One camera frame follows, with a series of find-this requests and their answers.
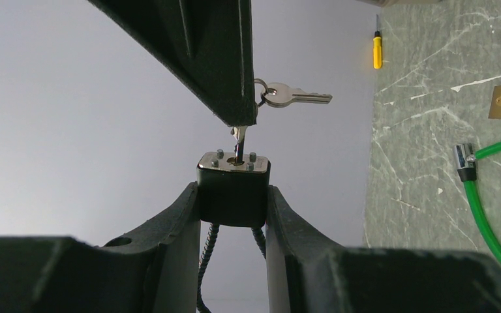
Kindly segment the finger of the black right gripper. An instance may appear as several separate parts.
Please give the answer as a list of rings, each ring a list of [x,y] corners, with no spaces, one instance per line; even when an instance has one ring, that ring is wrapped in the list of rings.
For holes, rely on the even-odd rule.
[[[250,1],[92,1],[229,127],[256,123]]]

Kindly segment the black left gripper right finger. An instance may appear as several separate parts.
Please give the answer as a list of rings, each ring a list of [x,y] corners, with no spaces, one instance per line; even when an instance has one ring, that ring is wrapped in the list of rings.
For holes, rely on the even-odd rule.
[[[501,312],[501,267],[463,250],[348,248],[267,193],[271,312]]]

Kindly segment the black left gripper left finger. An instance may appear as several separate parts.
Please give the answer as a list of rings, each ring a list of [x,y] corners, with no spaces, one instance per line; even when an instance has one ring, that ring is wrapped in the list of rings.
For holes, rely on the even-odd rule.
[[[102,247],[0,237],[0,312],[195,312],[198,191]]]

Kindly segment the green cable lock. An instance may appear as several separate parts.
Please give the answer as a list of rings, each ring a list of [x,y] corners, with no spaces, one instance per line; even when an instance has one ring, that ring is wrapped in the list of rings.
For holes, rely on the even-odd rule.
[[[463,184],[466,199],[472,216],[485,244],[501,265],[501,243],[492,229],[483,208],[477,187],[476,162],[489,156],[501,153],[501,142],[494,143],[478,151],[474,151],[471,143],[455,144],[452,147],[456,172]]]

